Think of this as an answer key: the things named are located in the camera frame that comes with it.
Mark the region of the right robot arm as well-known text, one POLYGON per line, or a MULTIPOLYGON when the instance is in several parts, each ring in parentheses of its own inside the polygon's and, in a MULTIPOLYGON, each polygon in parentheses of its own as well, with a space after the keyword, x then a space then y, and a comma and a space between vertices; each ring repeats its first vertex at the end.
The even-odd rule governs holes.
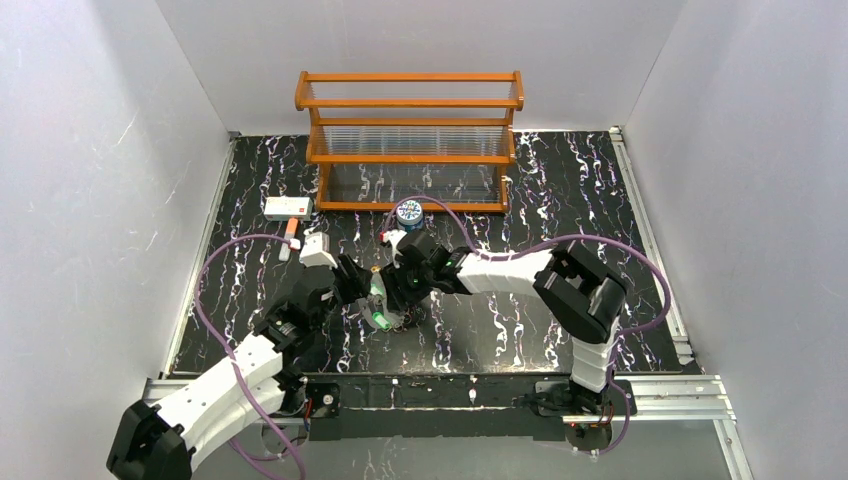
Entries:
POLYGON ((570 382, 579 392, 603 393, 614 333, 627 289, 578 241, 526 255, 448 250, 421 231, 389 230, 380 242, 390 261, 379 271, 385 316, 395 319, 432 291, 475 295, 508 293, 541 300, 574 341, 570 382))

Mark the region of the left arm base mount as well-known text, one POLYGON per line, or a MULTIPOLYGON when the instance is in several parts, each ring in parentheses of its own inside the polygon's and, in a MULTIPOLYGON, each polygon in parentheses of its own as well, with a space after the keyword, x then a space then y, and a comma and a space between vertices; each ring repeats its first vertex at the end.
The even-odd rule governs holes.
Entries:
POLYGON ((275 380, 251 390, 256 401, 272 418, 336 418, 340 413, 338 383, 307 383, 295 393, 285 393, 275 380))

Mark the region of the green key tag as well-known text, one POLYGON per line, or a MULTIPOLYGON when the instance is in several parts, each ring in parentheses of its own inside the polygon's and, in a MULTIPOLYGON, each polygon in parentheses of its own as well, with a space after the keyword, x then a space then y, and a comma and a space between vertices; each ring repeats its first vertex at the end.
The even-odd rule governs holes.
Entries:
POLYGON ((386 317, 382 313, 375 312, 372 315, 372 318, 380 329, 388 330, 391 328, 391 323, 386 319, 386 317))

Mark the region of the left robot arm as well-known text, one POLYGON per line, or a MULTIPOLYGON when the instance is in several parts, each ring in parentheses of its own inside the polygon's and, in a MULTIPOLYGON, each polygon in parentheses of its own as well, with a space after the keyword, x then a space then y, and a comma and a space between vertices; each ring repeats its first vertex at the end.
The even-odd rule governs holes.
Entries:
POLYGON ((306 267, 225 359, 152 405, 122 415, 107 457, 118 479, 189 479, 222 444, 278 411, 304 385, 292 360, 340 307, 364 299, 373 274, 349 256, 306 267))

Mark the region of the large silver carabiner keyring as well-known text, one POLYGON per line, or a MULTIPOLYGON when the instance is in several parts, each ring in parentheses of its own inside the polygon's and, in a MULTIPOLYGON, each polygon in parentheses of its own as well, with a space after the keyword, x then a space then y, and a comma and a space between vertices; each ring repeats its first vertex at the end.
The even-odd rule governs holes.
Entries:
POLYGON ((371 273, 371 278, 368 280, 366 285, 366 294, 363 298, 360 298, 357 301, 363 318, 367 320, 375 330, 382 330, 376 325, 372 318, 372 315, 375 312, 379 312, 382 313, 391 323, 390 329, 382 331, 400 329, 403 325, 403 317, 389 309, 387 288, 381 277, 380 268, 373 267, 371 273))

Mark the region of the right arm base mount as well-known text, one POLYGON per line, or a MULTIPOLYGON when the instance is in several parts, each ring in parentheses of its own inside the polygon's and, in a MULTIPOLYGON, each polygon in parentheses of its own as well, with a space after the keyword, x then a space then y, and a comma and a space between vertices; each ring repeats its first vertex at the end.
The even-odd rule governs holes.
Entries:
POLYGON ((571 391, 566 383, 543 384, 539 382, 530 393, 525 393, 513 400, 516 407, 528 407, 541 417, 555 416, 588 416, 590 421, 601 420, 602 415, 612 413, 614 417, 623 416, 626 408, 631 414, 636 414, 638 408, 635 400, 608 387, 602 393, 591 391, 571 391))

